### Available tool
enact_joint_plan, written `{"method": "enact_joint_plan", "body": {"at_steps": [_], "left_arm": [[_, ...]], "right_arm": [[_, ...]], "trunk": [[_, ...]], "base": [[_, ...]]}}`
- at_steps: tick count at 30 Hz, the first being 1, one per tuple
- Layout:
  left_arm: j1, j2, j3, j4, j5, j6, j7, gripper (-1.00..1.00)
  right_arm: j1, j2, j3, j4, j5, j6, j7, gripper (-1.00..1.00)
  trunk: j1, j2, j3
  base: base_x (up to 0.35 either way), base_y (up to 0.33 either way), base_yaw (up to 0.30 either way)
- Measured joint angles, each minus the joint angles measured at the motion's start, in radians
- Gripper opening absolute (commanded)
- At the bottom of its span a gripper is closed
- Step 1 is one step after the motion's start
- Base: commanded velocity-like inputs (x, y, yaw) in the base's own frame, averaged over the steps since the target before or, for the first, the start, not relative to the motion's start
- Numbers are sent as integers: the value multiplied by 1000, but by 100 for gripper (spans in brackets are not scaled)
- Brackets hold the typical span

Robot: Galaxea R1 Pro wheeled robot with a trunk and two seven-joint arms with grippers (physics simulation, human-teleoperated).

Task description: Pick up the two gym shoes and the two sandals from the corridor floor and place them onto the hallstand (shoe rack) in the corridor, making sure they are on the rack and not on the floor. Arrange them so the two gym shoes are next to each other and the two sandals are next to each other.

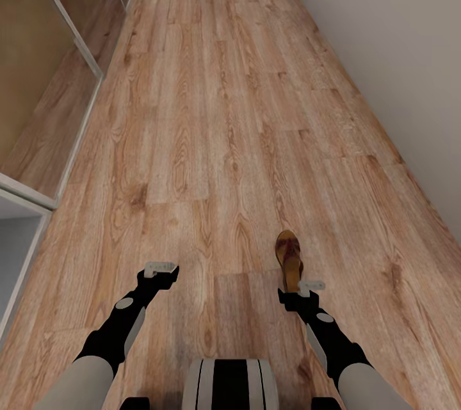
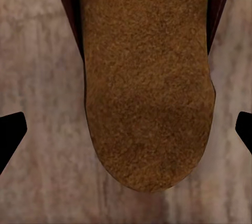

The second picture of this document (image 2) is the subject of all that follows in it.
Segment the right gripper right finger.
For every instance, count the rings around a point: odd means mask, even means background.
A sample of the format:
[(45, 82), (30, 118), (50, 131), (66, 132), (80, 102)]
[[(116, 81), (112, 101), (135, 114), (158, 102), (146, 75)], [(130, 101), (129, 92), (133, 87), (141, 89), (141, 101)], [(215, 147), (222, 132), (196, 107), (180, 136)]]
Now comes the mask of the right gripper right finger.
[(240, 112), (236, 121), (235, 131), (252, 153), (252, 114)]

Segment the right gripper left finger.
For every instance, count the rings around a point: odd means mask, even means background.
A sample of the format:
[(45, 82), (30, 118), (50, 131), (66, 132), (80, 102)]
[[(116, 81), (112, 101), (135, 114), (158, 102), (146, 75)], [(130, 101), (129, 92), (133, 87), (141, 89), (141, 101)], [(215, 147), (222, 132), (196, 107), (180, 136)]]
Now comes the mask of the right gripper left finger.
[(0, 174), (27, 132), (23, 112), (0, 118)]

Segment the sandal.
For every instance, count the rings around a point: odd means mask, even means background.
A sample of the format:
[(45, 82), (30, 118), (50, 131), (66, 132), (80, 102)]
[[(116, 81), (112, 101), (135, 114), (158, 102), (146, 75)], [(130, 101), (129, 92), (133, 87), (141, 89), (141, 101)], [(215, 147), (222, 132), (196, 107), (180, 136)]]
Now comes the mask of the sandal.
[(226, 1), (61, 0), (93, 148), (123, 186), (158, 193), (200, 163), (216, 99), (208, 55)]

